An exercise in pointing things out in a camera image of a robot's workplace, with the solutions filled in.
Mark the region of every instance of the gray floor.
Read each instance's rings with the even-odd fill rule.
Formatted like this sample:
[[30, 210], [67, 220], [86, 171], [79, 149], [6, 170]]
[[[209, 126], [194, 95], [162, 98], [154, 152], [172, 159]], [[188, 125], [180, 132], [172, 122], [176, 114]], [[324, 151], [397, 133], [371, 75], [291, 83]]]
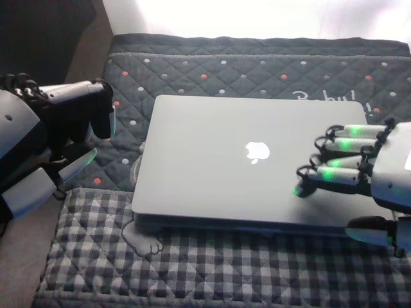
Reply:
[[[101, 0], [85, 29], [66, 76], [66, 83], [101, 77], [112, 32]], [[0, 307], [30, 307], [54, 236], [61, 203], [50, 198], [37, 210], [12, 221], [0, 240]]]

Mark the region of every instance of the quilted mat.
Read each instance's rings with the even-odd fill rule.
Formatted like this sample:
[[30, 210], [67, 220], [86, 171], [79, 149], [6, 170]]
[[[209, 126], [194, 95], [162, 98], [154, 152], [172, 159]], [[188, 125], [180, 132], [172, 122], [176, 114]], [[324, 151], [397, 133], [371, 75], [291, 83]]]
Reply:
[[409, 307], [411, 266], [346, 238], [127, 237], [132, 192], [69, 192], [33, 307]]
[[92, 140], [96, 160], [73, 187], [134, 190], [160, 94], [359, 101], [370, 124], [411, 120], [411, 58], [399, 42], [120, 35], [103, 77], [114, 89], [116, 136]]

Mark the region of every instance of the laptop lid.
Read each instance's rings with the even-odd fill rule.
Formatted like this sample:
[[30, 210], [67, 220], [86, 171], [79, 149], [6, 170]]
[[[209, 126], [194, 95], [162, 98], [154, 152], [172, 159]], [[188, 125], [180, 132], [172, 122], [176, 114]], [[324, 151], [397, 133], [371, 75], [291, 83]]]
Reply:
[[158, 96], [132, 209], [140, 214], [345, 226], [392, 218], [372, 198], [293, 194], [295, 170], [333, 124], [366, 124], [352, 101]]

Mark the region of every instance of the green light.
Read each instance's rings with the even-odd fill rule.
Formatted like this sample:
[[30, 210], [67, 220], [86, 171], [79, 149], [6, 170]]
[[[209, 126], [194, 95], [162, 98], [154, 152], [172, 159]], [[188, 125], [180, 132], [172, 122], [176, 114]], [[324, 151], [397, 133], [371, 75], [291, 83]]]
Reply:
[[351, 135], [359, 135], [361, 133], [361, 129], [359, 127], [353, 127], [351, 128]]
[[333, 178], [334, 178], [334, 174], [330, 170], [327, 170], [322, 174], [322, 179], [324, 181], [331, 181]]
[[349, 140], [344, 140], [341, 142], [341, 150], [350, 150], [353, 147], [353, 143]]
[[341, 161], [339, 161], [339, 160], [334, 160], [331, 163], [331, 167], [334, 167], [334, 168], [338, 168], [338, 167], [340, 167], [340, 165], [341, 165]]

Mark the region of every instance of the black and white gingham pattern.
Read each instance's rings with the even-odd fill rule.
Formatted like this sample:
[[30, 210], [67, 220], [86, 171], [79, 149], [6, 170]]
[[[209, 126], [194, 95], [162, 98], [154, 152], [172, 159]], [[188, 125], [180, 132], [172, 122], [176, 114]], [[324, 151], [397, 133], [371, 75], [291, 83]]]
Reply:
[[34, 307], [409, 307], [411, 266], [350, 239], [163, 230], [157, 255], [121, 236], [130, 192], [69, 192]]

